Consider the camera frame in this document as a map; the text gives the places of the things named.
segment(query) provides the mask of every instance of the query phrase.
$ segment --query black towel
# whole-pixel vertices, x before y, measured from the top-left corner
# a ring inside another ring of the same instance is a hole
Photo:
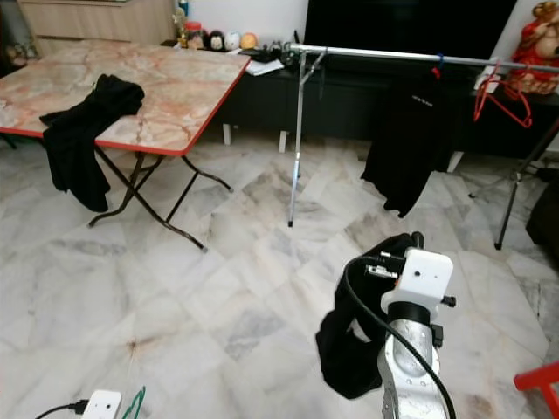
[[[83,102],[40,117],[56,189],[70,189],[92,211],[107,211],[110,186],[95,160],[95,138],[121,116],[136,115],[143,98],[138,85],[103,74]]]
[[[414,246],[409,234],[391,237],[371,249],[364,256],[378,255],[386,251],[403,256]],[[394,289],[393,279],[365,276],[365,263],[354,265],[349,271],[349,282],[357,296],[384,321],[386,314],[381,308],[381,297]],[[354,319],[370,342],[357,338],[350,328]],[[343,278],[335,290],[335,309],[328,313],[316,334],[321,357],[324,381],[337,393],[348,399],[360,397],[383,383],[376,358],[383,348],[386,332],[372,320],[349,296]]]
[[[386,196],[386,210],[399,210],[404,217],[432,170],[450,155],[455,107],[446,86],[434,78],[399,80],[390,88],[361,176]]]

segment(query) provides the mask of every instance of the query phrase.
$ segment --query wall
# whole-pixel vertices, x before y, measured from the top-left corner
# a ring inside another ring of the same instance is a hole
[[[305,33],[308,0],[191,0],[190,17],[209,30],[254,32],[260,44]]]

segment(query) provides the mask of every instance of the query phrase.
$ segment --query marble floor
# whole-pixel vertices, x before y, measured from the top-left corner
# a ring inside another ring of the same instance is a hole
[[[459,305],[441,309],[440,359],[459,417],[547,417],[512,381],[559,358],[559,275],[523,228],[543,184],[522,185],[496,251],[507,188],[475,201],[468,191],[512,161],[466,156],[457,173],[432,174],[402,220],[359,179],[365,144],[307,139],[291,230],[293,154],[278,153],[275,134],[233,137],[225,147],[210,130],[190,157],[235,192],[203,179],[175,217],[205,255],[137,202],[88,229],[92,213],[52,186],[43,149],[0,141],[1,417],[32,418],[96,388],[128,405],[146,386],[141,418],[381,418],[381,392],[350,402],[323,382],[314,334],[345,263],[413,230],[454,263]],[[133,167],[130,153],[112,156]],[[106,173],[114,206],[124,189]],[[169,209],[189,176],[167,160],[143,193]]]

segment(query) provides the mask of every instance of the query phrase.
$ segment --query black television screen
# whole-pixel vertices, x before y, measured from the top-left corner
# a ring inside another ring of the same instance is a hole
[[[309,0],[305,44],[485,59],[515,3]]]

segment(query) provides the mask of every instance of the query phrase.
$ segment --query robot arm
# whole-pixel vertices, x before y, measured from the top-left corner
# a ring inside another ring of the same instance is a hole
[[[423,237],[414,233],[414,238],[423,247]],[[440,303],[456,305],[454,297],[445,296],[452,269],[449,257],[419,248],[408,249],[404,258],[382,253],[367,262],[369,275],[397,280],[394,290],[381,299],[381,307],[388,315],[387,329],[396,331],[415,348],[437,381],[390,332],[377,359],[384,385],[385,419],[455,417],[450,396],[438,379],[437,349],[442,346],[442,327],[431,323],[438,316]]]

